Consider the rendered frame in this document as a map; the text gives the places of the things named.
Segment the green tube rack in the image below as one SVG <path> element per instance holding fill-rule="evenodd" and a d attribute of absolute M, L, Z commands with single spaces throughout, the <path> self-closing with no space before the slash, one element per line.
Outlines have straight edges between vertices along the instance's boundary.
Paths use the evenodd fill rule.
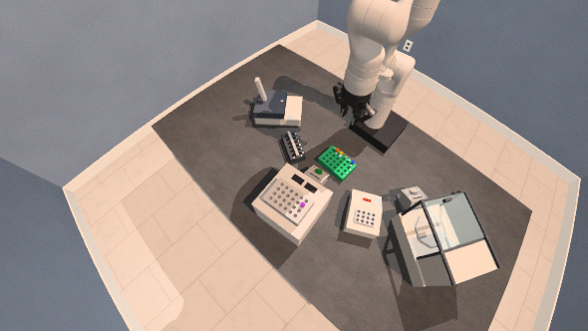
<path fill-rule="evenodd" d="M 351 160 L 345 155 L 339 157 L 340 151 L 335 154 L 336 148 L 331 146 L 318 157 L 318 163 L 330 172 L 336 179 L 342 182 L 357 165 L 350 166 Z M 347 164 L 348 163 L 348 164 Z"/>

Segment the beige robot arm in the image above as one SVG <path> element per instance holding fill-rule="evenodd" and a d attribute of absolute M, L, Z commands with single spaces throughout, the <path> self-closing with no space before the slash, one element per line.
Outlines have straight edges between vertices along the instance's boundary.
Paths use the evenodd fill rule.
<path fill-rule="evenodd" d="M 377 112 L 364 121 L 367 127 L 383 126 L 415 66 L 415 59 L 397 51 L 397 47 L 431 22 L 439 3 L 440 0 L 351 1 L 346 19 L 350 57 L 343 83 L 356 96 L 374 91 L 370 107 Z"/>

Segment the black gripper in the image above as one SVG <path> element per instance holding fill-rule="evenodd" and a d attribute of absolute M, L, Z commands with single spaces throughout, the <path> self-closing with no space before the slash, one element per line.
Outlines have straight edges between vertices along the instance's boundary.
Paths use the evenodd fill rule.
<path fill-rule="evenodd" d="M 370 107 L 370 99 L 373 92 L 366 96 L 356 96 L 346 90 L 341 83 L 338 83 L 333 87 L 336 103 L 341 106 L 341 117 L 344 117 L 348 113 L 349 106 L 353 107 L 353 119 L 351 125 L 355 125 L 357 122 L 364 122 L 370 119 L 376 112 L 376 109 Z M 340 97 L 341 96 L 341 97 Z M 340 97 L 340 99 L 339 99 Z M 347 100 L 346 100 L 346 99 Z M 350 101 L 350 102 L 349 102 Z M 346 107 L 346 105 L 349 105 Z M 363 115 L 363 110 L 366 109 L 366 113 Z M 361 110 L 361 111 L 359 111 Z"/>

